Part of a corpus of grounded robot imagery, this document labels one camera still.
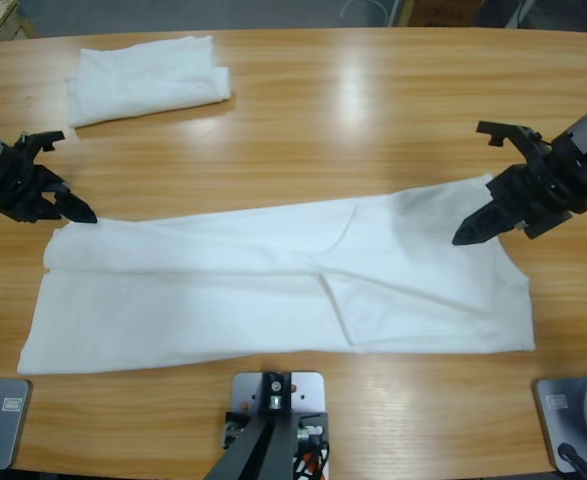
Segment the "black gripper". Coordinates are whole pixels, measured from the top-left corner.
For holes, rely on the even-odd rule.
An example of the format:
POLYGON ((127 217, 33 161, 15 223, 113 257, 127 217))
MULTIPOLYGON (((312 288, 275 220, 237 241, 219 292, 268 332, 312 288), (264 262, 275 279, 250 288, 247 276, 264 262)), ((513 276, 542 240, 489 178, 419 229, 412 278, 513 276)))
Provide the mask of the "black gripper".
POLYGON ((60 176, 34 163, 40 150, 5 147, 0 153, 0 213, 17 222, 66 218, 95 224, 91 207, 60 176))
POLYGON ((549 166, 548 144, 523 153, 524 164, 508 167, 487 184, 492 201, 462 221, 452 242, 456 246, 485 243, 514 228, 533 239, 587 212, 587 190, 549 166))

